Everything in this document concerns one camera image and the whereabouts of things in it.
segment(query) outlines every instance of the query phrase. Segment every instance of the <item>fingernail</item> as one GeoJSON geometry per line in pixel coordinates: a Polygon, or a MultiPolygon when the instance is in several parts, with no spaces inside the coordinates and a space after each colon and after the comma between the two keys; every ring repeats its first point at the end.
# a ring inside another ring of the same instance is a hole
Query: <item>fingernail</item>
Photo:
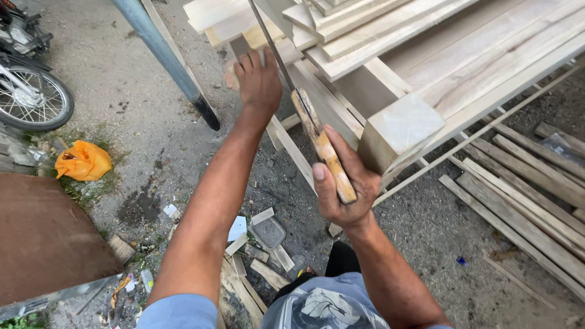
{"type": "Polygon", "coordinates": [[[316,180],[323,180],[325,178],[325,171],[323,170],[323,166],[321,164],[316,164],[313,166],[313,177],[316,180]]]}

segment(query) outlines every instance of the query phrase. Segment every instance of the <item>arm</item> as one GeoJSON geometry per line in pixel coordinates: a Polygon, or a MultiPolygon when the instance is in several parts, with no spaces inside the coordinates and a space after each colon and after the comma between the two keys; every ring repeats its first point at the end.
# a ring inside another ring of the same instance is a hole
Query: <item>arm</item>
{"type": "Polygon", "coordinates": [[[218,304],[228,232],[242,205],[262,133],[276,112],[282,85],[270,49],[266,67],[255,50],[234,65],[243,108],[201,177],[168,245],[147,304],[174,294],[200,294],[218,304]]]}
{"type": "Polygon", "coordinates": [[[425,284],[376,223],[371,205],[378,194],[380,176],[363,166],[357,153],[333,128],[325,125],[325,131],[356,189],[357,202],[342,204],[331,172],[317,163],[313,165],[313,177],[319,210],[327,220],[341,226],[352,242],[376,310],[393,329],[450,325],[425,284]]]}

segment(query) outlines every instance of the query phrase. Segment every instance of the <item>hand saw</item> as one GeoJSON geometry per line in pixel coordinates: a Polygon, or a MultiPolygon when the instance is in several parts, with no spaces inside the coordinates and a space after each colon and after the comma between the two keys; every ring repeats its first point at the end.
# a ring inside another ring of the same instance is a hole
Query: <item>hand saw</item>
{"type": "Polygon", "coordinates": [[[319,121],[319,117],[307,96],[307,93],[302,88],[295,88],[293,84],[293,80],[291,79],[290,75],[288,74],[287,68],[284,66],[283,59],[280,57],[266,26],[264,25],[264,21],[258,13],[258,9],[254,4],[253,0],[248,0],[250,2],[250,6],[252,7],[252,11],[254,15],[256,15],[256,19],[258,20],[258,24],[264,32],[264,36],[268,41],[268,45],[272,49],[274,56],[276,57],[276,62],[278,62],[278,66],[280,67],[280,71],[283,73],[284,79],[286,80],[288,87],[290,88],[292,94],[292,103],[297,110],[298,116],[301,118],[302,124],[305,126],[305,131],[308,132],[309,137],[311,138],[311,142],[319,156],[320,160],[327,165],[329,171],[333,174],[333,178],[335,179],[335,184],[337,187],[337,194],[339,199],[344,204],[352,204],[357,200],[357,195],[349,178],[347,177],[343,167],[341,166],[341,162],[337,157],[337,153],[335,153],[335,149],[329,138],[327,138],[327,134],[323,129],[323,125],[319,121]]]}

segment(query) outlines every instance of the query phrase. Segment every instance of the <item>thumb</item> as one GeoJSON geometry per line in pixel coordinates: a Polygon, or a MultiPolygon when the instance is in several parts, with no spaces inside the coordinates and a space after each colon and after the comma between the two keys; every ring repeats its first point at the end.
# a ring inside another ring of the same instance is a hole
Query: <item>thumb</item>
{"type": "Polygon", "coordinates": [[[315,191],[319,196],[319,205],[322,210],[333,210],[339,205],[335,179],[329,168],[323,163],[313,164],[313,180],[315,191]]]}

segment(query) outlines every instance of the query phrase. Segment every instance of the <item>motorcycle wheel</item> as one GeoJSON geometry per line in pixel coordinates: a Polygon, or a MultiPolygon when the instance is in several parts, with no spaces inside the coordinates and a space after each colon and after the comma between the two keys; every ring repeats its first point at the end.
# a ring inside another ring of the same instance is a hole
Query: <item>motorcycle wheel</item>
{"type": "Polygon", "coordinates": [[[73,115],[73,97],[65,85],[49,72],[11,66],[10,71],[29,88],[42,91],[42,98],[32,104],[27,101],[22,89],[10,79],[0,75],[14,91],[0,85],[0,121],[15,128],[28,131],[49,131],[62,125],[73,115]]]}

